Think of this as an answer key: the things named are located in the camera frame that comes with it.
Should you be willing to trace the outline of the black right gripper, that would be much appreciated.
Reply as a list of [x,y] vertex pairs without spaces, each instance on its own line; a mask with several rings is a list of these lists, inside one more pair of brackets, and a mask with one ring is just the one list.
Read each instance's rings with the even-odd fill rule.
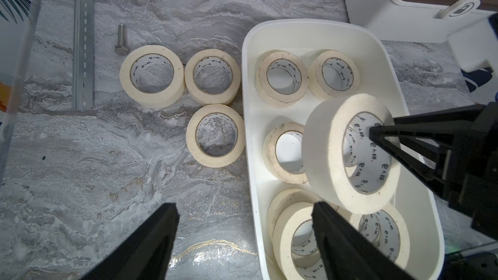
[[[395,117],[369,138],[448,206],[472,219],[471,228],[497,239],[497,103]],[[453,136],[447,150],[411,137]],[[402,146],[434,163],[429,167]]]

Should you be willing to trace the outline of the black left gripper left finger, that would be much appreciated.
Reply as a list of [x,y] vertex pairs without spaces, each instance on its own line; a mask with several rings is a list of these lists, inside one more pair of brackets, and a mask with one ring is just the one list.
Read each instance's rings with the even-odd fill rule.
[[162,204],[126,241],[83,279],[165,279],[180,215]]

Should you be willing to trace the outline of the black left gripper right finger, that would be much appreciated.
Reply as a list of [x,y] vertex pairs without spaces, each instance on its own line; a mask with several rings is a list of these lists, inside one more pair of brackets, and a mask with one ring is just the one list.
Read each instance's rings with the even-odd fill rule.
[[326,202],[313,205],[313,229],[328,279],[411,279]]

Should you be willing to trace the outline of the white plastic storage tray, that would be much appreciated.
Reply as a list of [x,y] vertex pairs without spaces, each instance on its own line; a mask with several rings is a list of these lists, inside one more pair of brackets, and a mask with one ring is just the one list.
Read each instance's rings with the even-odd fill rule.
[[[281,123],[305,123],[320,102],[307,93],[288,108],[273,108],[258,95],[255,76],[273,51],[289,52],[310,65],[326,49],[340,51],[354,61],[361,74],[360,92],[377,97],[394,117],[409,112],[385,46],[362,27],[320,19],[281,19],[260,23],[248,32],[242,47],[243,111],[255,240],[264,279],[283,279],[266,221],[271,200],[285,184],[266,168],[263,141]],[[436,279],[444,261],[444,237],[433,193],[402,169],[392,202],[407,224],[411,241],[406,271],[415,279]]]

